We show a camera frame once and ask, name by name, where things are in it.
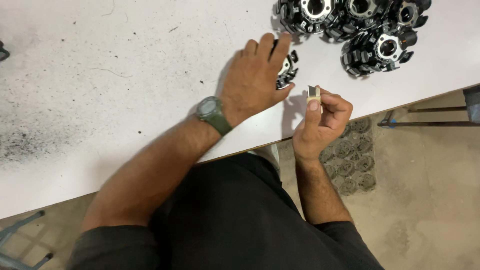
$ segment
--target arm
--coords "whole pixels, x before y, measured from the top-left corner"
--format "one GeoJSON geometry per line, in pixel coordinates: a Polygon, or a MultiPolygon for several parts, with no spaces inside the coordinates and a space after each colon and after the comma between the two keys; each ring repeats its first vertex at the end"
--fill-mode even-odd
{"type": "Polygon", "coordinates": [[[305,121],[293,135],[293,149],[300,201],[305,219],[310,224],[350,221],[347,208],[334,189],[322,164],[320,152],[345,129],[353,106],[339,95],[321,89],[324,112],[316,100],[309,102],[305,121]]]}
{"type": "MultiPolygon", "coordinates": [[[[265,34],[260,44],[250,40],[233,58],[220,96],[222,112],[232,127],[284,100],[294,87],[276,90],[291,36],[283,34],[270,56],[273,41],[272,34],[265,34]]],[[[87,211],[82,230],[147,226],[155,209],[219,139],[213,127],[194,116],[171,128],[105,183],[87,211]]]]}

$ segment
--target pile of components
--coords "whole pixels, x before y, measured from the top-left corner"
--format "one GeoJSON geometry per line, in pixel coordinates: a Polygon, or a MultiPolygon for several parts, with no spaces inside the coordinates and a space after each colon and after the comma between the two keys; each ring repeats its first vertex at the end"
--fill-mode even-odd
{"type": "Polygon", "coordinates": [[[398,69],[417,43],[414,28],[425,25],[432,0],[278,0],[276,13],[291,34],[323,33],[348,43],[341,58],[351,75],[398,69]]]}
{"type": "MultiPolygon", "coordinates": [[[[275,49],[278,43],[278,39],[276,39],[273,43],[272,52],[275,49]]],[[[278,72],[278,77],[276,78],[276,88],[283,89],[288,86],[288,83],[295,78],[297,75],[298,68],[295,69],[293,64],[298,62],[299,58],[297,56],[297,51],[293,50],[285,60],[283,61],[282,68],[278,72]]]]}

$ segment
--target table surface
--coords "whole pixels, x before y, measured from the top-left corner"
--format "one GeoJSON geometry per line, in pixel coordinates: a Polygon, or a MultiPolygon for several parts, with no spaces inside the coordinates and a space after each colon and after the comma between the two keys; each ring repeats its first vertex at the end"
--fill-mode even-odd
{"type": "MultiPolygon", "coordinates": [[[[4,0],[0,39],[0,218],[97,191],[122,163],[222,84],[248,39],[278,34],[276,1],[4,0]]],[[[302,38],[290,97],[237,127],[210,160],[290,137],[307,85],[352,118],[477,84],[479,1],[434,0],[412,60],[352,78],[341,44],[302,38]]]]}

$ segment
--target person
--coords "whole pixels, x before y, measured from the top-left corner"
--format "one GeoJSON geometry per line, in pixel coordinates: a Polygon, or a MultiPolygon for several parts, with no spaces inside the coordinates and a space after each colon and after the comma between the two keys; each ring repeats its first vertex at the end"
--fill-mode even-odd
{"type": "Polygon", "coordinates": [[[273,34],[248,41],[235,54],[218,99],[200,103],[196,115],[104,184],[68,269],[383,269],[318,160],[350,118],[353,107],[341,96],[322,89],[322,104],[308,104],[293,136],[306,221],[264,158],[243,153],[195,165],[222,135],[295,86],[276,90],[291,36],[282,34],[272,52],[273,42],[273,34]]]}

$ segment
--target black clip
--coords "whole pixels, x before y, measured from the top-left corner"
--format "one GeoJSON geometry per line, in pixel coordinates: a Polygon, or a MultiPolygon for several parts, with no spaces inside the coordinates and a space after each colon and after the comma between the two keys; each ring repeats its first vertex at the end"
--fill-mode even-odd
{"type": "Polygon", "coordinates": [[[0,62],[7,59],[9,56],[10,53],[3,48],[3,42],[0,41],[0,62]]]}

